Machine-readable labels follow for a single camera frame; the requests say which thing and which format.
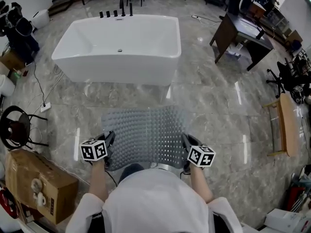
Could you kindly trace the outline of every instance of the black stool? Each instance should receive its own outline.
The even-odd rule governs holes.
[[[18,119],[18,121],[13,121],[8,118],[8,115],[12,112],[20,112],[21,115]],[[46,118],[36,116],[36,115],[28,115],[26,112],[24,112],[21,108],[13,105],[8,107],[2,114],[0,119],[0,138],[3,144],[9,149],[9,150],[15,150],[19,149],[23,146],[28,147],[32,150],[29,146],[27,146],[27,143],[32,143],[35,145],[41,145],[48,147],[48,144],[33,142],[30,138],[30,120],[33,117],[37,117],[42,120],[46,120]]]

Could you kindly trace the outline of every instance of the white box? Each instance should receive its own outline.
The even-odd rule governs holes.
[[[209,167],[215,159],[215,151],[207,146],[191,146],[187,160],[198,167]]]
[[[258,233],[259,231],[248,226],[247,224],[241,223],[243,233]]]
[[[284,233],[306,233],[311,226],[311,218],[295,212],[274,209],[264,225]]]
[[[277,231],[277,230],[274,230],[270,227],[266,227],[264,229],[262,229],[261,231],[259,231],[260,233],[283,233],[282,231]]]
[[[80,144],[81,156],[85,161],[98,161],[108,155],[105,141],[88,140]]]

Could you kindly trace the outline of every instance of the cardboard box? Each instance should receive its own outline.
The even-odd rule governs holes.
[[[37,209],[52,223],[59,223],[74,212],[78,180],[56,167],[39,154],[23,149],[10,151],[5,161],[5,182],[9,191],[22,204]],[[43,183],[46,204],[37,206],[31,182]]]
[[[0,61],[10,70],[21,70],[25,68],[25,63],[13,49],[8,49],[5,54],[0,57]]]
[[[311,227],[311,217],[274,209],[267,215],[264,225],[284,233],[306,233]]]

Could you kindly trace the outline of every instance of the bathtub faucet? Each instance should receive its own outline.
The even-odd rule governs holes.
[[[122,17],[125,16],[125,12],[124,12],[124,2],[123,0],[120,0],[120,9],[122,9]]]

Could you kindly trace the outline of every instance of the black and white marker cube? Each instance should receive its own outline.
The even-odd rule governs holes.
[[[105,141],[88,140],[80,144],[80,149],[85,161],[98,161],[108,155]]]
[[[191,146],[188,161],[198,167],[209,167],[212,165],[216,153],[210,147]]]

